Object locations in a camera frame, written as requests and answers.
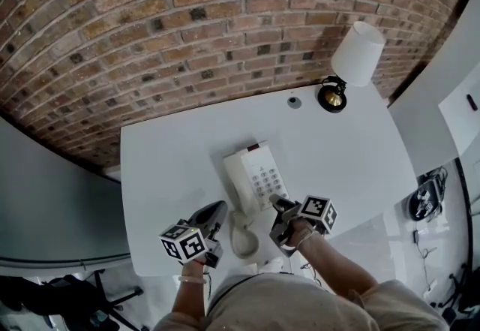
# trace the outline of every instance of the brick wall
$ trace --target brick wall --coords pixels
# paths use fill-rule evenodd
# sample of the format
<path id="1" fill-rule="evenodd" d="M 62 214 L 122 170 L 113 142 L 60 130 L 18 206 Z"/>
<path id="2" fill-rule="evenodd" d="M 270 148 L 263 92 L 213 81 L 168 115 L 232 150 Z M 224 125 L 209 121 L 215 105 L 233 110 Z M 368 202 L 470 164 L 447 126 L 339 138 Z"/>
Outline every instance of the brick wall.
<path id="1" fill-rule="evenodd" d="M 110 166 L 123 125 L 318 82 L 356 20 L 388 39 L 373 77 L 388 97 L 441 46 L 457 2 L 1 0 L 1 110 Z"/>

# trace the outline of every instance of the white lampshade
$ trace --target white lampshade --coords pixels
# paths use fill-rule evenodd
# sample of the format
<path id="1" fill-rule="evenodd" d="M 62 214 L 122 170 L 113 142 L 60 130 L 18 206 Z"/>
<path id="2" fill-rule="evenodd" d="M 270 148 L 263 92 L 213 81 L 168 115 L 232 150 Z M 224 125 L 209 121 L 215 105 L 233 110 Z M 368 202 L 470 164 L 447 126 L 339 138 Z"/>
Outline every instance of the white lampshade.
<path id="1" fill-rule="evenodd" d="M 366 86 L 385 46 L 382 33 L 364 22 L 354 22 L 331 58 L 331 67 L 345 83 Z"/>

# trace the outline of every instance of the lamp base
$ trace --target lamp base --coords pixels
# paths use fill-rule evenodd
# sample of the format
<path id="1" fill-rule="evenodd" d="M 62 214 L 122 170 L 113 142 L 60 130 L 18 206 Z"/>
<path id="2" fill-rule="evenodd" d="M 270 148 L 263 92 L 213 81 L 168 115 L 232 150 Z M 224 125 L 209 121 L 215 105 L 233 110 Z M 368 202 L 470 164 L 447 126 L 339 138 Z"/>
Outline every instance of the lamp base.
<path id="1" fill-rule="evenodd" d="M 347 106 L 345 94 L 338 93 L 336 86 L 323 86 L 316 96 L 319 104 L 331 113 L 339 113 Z"/>

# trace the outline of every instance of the wrist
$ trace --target wrist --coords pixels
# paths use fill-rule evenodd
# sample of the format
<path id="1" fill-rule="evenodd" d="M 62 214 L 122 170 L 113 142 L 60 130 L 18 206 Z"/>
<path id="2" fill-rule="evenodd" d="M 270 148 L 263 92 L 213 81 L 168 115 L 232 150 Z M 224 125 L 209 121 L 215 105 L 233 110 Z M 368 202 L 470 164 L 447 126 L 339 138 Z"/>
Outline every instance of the wrist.
<path id="1" fill-rule="evenodd" d="M 182 276 L 192 276 L 194 278 L 202 278 L 203 277 L 203 265 L 197 263 L 195 260 L 184 264 L 183 268 L 181 269 Z"/>
<path id="2" fill-rule="evenodd" d="M 306 257 L 307 255 L 314 252 L 316 245 L 318 245 L 318 242 L 321 242 L 322 239 L 322 235 L 315 231 L 304 241 L 300 242 L 297 249 L 304 257 Z"/>

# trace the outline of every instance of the telephone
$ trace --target telephone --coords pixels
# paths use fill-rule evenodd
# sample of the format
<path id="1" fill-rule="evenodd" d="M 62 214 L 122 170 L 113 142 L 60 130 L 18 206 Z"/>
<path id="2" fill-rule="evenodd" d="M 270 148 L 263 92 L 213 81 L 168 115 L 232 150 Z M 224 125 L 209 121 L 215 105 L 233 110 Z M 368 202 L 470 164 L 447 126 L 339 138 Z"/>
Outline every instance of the telephone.
<path id="1" fill-rule="evenodd" d="M 223 160 L 247 217 L 272 206 L 270 196 L 288 199 L 285 183 L 266 141 L 227 156 Z"/>

